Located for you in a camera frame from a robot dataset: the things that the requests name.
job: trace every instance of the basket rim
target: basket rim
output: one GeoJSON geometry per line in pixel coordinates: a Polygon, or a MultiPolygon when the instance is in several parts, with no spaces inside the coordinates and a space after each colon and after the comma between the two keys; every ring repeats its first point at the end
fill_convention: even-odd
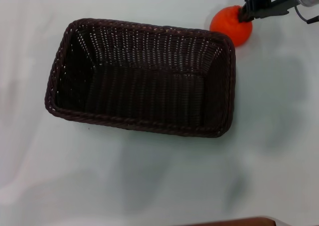
{"type": "Polygon", "coordinates": [[[130,125],[136,125],[140,126],[140,128],[144,128],[145,131],[147,129],[158,129],[159,133],[177,134],[183,136],[220,137],[230,128],[233,119],[236,75],[235,59],[235,47],[233,45],[233,42],[227,35],[224,35],[219,32],[211,32],[208,30],[201,29],[178,28],[171,26],[157,26],[110,19],[85,18],[76,20],[70,23],[69,26],[66,28],[63,35],[63,39],[56,53],[54,62],[52,64],[51,72],[49,75],[49,81],[47,84],[47,90],[45,94],[45,107],[52,115],[71,121],[86,123],[94,122],[93,124],[108,125],[126,129],[129,128],[130,125]],[[223,47],[227,47],[229,49],[229,63],[226,67],[229,68],[230,74],[228,79],[228,109],[226,113],[227,116],[224,118],[224,122],[221,122],[221,126],[218,128],[211,128],[205,126],[192,127],[175,125],[171,123],[162,123],[158,121],[142,120],[137,118],[126,118],[104,114],[79,112],[58,107],[55,104],[55,97],[58,85],[57,79],[59,79],[60,74],[58,66],[61,66],[61,64],[63,64],[64,62],[69,48],[69,43],[73,34],[75,34],[78,29],[87,28],[88,26],[94,28],[112,26],[136,31],[156,32],[165,35],[168,34],[177,36],[182,35],[185,37],[207,38],[217,41],[217,44],[221,44],[223,45],[223,47]]]}

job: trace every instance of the woven texture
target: woven texture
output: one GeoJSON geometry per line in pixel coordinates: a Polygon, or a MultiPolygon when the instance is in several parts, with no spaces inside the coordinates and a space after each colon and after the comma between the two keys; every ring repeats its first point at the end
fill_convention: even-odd
{"type": "Polygon", "coordinates": [[[219,137],[234,89],[235,50],[223,34],[81,19],[64,33],[45,106],[66,120],[219,137]]]}

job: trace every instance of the white surface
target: white surface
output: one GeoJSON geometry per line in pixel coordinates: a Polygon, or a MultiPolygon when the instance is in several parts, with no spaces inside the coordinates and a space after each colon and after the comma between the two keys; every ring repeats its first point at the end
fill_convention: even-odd
{"type": "MultiPolygon", "coordinates": [[[[0,225],[168,226],[258,215],[319,223],[319,24],[254,22],[220,139],[68,122],[44,108],[67,25],[208,28],[244,0],[0,0],[0,225]]],[[[308,17],[319,8],[301,8],[308,17]]]]}

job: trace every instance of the brown object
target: brown object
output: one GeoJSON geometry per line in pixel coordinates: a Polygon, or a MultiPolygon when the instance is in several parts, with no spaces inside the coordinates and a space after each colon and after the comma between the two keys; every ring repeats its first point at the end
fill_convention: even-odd
{"type": "Polygon", "coordinates": [[[255,218],[228,222],[209,223],[194,226],[276,226],[276,223],[275,221],[266,218],[255,218]]]}
{"type": "Polygon", "coordinates": [[[46,109],[66,120],[219,137],[234,110],[235,49],[223,34],[103,19],[71,23],[46,109]]]}

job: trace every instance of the orange ball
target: orange ball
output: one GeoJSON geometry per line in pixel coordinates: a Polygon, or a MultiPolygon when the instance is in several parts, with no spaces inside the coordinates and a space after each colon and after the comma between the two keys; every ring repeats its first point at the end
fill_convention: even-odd
{"type": "Polygon", "coordinates": [[[228,35],[235,47],[244,44],[253,31],[252,22],[239,22],[238,14],[240,8],[240,6],[232,6],[222,9],[215,15],[209,28],[210,31],[228,35]]]}

